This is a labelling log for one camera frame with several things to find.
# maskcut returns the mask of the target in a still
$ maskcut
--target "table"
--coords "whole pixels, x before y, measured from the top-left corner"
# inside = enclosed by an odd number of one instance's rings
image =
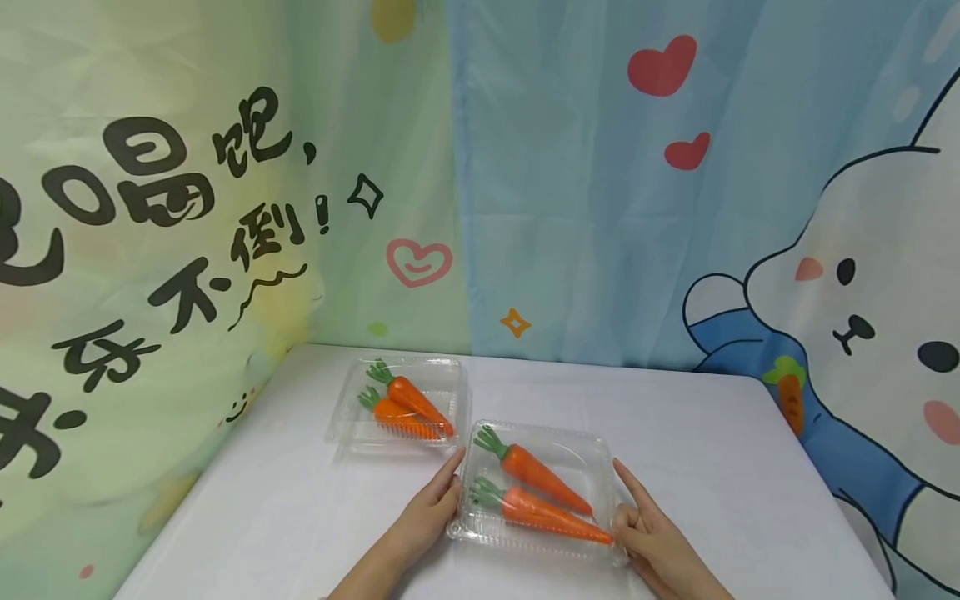
[[[440,464],[335,461],[337,448],[324,442],[350,362],[393,354],[411,353],[294,348],[115,600],[327,595]],[[892,598],[757,381],[460,359],[471,420],[604,436],[738,600]],[[444,540],[400,593],[451,591],[484,600],[652,597],[627,569],[580,571]]]

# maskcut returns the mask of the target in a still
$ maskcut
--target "orange carrot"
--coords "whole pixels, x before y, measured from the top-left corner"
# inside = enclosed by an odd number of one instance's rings
[[[780,395],[780,410],[783,417],[799,438],[804,432],[804,401],[800,392],[800,379],[795,374],[784,375],[777,382]]]
[[[500,442],[500,438],[489,425],[480,428],[473,443],[496,454],[500,459],[500,467],[508,475],[542,492],[558,504],[583,515],[593,515],[593,509],[589,503],[564,483],[547,465],[522,445],[506,445]]]
[[[367,375],[370,379],[387,386],[389,399],[418,413],[423,420],[442,429],[448,438],[453,437],[453,425],[444,417],[444,414],[437,410],[437,407],[409,379],[403,375],[394,377],[383,360],[378,359],[373,363],[373,366],[367,369]]]
[[[798,438],[804,432],[804,384],[806,369],[792,356],[778,356],[774,368],[760,379],[770,386],[777,386],[780,411],[790,429]]]
[[[498,510],[507,522],[514,525],[577,540],[613,543],[613,536],[606,531],[518,486],[500,490],[486,477],[477,477],[470,486],[470,499],[488,510]]]
[[[417,420],[410,409],[403,408],[389,398],[381,398],[374,386],[367,386],[367,391],[361,392],[357,399],[387,429],[422,440],[440,439],[440,434],[437,433],[436,429]]]

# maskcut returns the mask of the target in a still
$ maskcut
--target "smiling heart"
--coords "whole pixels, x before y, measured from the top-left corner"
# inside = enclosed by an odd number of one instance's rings
[[[414,240],[397,238],[387,244],[387,265],[403,285],[413,288],[433,283],[442,278],[453,266],[453,252],[446,244],[421,246]]]
[[[666,49],[640,50],[630,57],[627,77],[644,94],[672,96],[683,87],[697,56],[697,40],[691,36],[676,36]]]

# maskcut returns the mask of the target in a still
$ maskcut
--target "fabric backdrop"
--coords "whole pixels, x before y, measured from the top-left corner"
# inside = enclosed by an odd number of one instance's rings
[[[154,4],[0,9],[4,598],[109,598],[301,341],[757,377],[960,595],[955,0]]]
[[[762,379],[899,597],[960,595],[960,6],[449,22],[473,351]]]
[[[469,351],[444,12],[0,17],[0,596],[105,600],[289,346]]]

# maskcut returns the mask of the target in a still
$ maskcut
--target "blue backdrop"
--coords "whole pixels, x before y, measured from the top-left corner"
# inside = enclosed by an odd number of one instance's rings
[[[474,353],[761,378],[898,596],[960,595],[960,329],[948,308],[906,320],[902,296],[960,290],[955,265],[918,262],[920,246],[955,256],[945,224],[960,227],[940,177],[960,167],[944,142],[960,115],[933,110],[960,7],[448,6]],[[928,118],[949,134],[918,148]],[[916,268],[864,279],[881,255]],[[868,389],[864,371],[892,379]],[[915,376],[922,391],[897,396]]]

